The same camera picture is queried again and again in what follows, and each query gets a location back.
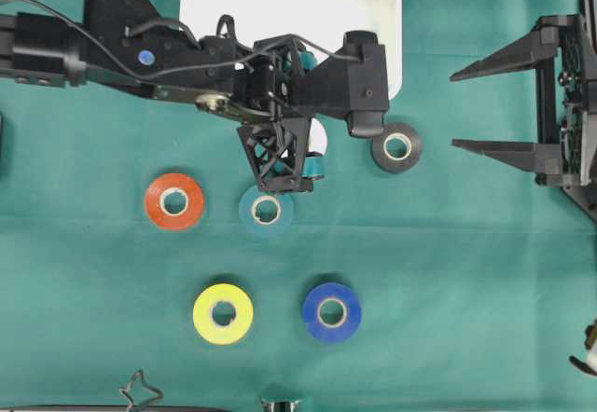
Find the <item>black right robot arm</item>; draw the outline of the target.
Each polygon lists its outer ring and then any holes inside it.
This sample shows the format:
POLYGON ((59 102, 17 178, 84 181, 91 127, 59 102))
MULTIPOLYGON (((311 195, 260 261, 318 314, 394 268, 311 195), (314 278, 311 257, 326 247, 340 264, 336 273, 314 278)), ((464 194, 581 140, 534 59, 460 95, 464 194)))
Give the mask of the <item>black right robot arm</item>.
POLYGON ((596 0, 575 15, 539 18, 522 38, 453 74, 452 82, 535 72, 534 143, 455 139, 452 145, 533 172, 540 185, 596 181, 596 0))

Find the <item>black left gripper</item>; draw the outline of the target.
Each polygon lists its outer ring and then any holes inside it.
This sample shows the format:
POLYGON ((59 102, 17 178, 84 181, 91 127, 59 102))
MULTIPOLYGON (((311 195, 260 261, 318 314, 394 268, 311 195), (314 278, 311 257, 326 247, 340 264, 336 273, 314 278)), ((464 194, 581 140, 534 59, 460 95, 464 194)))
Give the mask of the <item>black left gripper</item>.
POLYGON ((284 118, 291 103, 293 78, 317 66, 313 53, 286 35, 257 41, 238 54, 241 69, 233 73, 230 95, 205 93, 198 108, 245 125, 237 129, 257 189, 265 193, 311 192, 325 177, 324 157, 309 149, 312 121, 284 118))

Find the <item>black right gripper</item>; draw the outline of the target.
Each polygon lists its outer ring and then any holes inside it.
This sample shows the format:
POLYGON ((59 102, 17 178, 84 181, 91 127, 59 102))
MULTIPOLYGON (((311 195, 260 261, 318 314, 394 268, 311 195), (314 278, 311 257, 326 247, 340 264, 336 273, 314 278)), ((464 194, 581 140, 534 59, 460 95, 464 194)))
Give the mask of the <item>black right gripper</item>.
POLYGON ((450 76, 535 69, 537 143, 453 139, 453 146, 540 174, 545 185, 596 183, 596 49, 584 16, 543 17, 533 31, 450 76))

